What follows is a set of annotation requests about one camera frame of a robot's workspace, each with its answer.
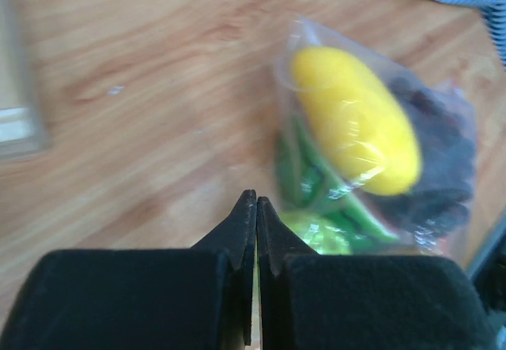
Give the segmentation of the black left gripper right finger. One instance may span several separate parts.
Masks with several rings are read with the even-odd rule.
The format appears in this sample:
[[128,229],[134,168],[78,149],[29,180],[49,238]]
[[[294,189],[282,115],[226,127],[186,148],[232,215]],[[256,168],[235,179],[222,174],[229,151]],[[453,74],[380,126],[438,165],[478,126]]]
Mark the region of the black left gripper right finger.
[[474,286],[434,256],[320,255],[257,205],[264,349],[494,349]]

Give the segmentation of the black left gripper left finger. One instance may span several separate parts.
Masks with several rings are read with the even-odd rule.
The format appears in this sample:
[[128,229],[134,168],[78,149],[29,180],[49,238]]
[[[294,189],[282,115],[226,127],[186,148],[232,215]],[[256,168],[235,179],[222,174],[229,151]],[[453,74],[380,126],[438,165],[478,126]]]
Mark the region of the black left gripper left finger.
[[45,254],[17,294],[4,349],[243,349],[251,343],[256,194],[183,249]]

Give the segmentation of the clear zip top bag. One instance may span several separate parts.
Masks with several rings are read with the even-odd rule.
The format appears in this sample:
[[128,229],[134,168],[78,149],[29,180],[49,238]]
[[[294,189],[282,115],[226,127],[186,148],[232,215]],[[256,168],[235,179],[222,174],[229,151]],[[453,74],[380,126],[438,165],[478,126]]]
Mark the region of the clear zip top bag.
[[306,18],[276,61],[282,221],[319,254],[466,251],[476,177],[473,106],[451,82]]

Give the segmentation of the yellow fake lemon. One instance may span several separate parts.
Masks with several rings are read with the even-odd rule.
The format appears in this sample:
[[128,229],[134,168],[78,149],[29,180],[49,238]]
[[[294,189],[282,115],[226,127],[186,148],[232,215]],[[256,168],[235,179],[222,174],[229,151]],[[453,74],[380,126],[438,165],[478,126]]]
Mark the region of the yellow fake lemon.
[[290,61],[296,94],[326,160],[349,183],[403,194],[421,176],[421,146],[400,103],[358,57],[305,47]]

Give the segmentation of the green fake round fruit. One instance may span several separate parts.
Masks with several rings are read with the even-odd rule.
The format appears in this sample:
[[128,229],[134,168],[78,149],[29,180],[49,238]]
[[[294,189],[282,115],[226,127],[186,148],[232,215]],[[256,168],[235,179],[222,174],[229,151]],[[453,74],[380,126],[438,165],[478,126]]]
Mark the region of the green fake round fruit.
[[343,232],[316,213],[291,211],[278,214],[280,220],[318,254],[351,255]]

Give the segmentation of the fake watermelon slice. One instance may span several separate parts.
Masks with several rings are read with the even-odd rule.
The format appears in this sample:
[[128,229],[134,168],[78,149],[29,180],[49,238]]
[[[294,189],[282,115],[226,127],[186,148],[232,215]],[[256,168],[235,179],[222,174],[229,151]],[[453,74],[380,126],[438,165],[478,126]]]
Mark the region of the fake watermelon slice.
[[281,213],[305,211],[328,219],[343,232],[352,254],[400,243],[399,234],[371,213],[323,158],[304,121],[296,115],[278,136],[275,175]]

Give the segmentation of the dark purple fake grapes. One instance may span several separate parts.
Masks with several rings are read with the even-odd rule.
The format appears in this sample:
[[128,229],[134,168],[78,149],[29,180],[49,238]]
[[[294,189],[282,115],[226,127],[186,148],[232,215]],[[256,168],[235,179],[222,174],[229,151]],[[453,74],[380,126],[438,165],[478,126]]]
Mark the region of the dark purple fake grapes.
[[456,91],[436,91],[405,77],[396,77],[388,88],[421,146],[421,176],[403,194],[370,198],[392,226],[417,237],[444,237],[470,219],[477,152],[474,109]]

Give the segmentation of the wooden clothes rack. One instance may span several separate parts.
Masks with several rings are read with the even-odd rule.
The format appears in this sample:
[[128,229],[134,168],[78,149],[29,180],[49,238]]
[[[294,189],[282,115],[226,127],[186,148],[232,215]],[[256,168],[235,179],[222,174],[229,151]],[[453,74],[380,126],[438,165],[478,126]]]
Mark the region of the wooden clothes rack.
[[32,156],[48,143],[17,12],[13,0],[1,0],[1,159]]

